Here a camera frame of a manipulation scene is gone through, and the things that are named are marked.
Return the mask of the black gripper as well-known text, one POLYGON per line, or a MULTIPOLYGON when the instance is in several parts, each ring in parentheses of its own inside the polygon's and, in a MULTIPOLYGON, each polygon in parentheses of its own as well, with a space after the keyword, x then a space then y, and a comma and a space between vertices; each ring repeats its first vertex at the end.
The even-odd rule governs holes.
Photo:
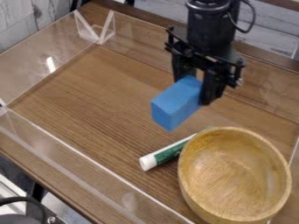
POLYGON ((243 84, 242 69, 246 61, 233 44, 205 51, 189 42, 186 27, 171 25, 166 31, 169 40, 165 49, 173 54, 174 81, 187 75, 195 77, 197 69, 202 70, 201 104, 209 106, 223 96, 227 85, 237 88, 243 84))

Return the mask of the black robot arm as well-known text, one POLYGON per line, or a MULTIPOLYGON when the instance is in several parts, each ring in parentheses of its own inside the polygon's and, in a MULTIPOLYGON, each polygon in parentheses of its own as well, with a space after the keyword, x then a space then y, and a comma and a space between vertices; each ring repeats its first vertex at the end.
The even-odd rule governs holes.
POLYGON ((241 0, 187 0, 186 6, 187 26, 169 26, 165 49, 173 54, 174 81, 203 71, 199 104, 209 106, 242 81, 246 61, 231 44, 241 0))

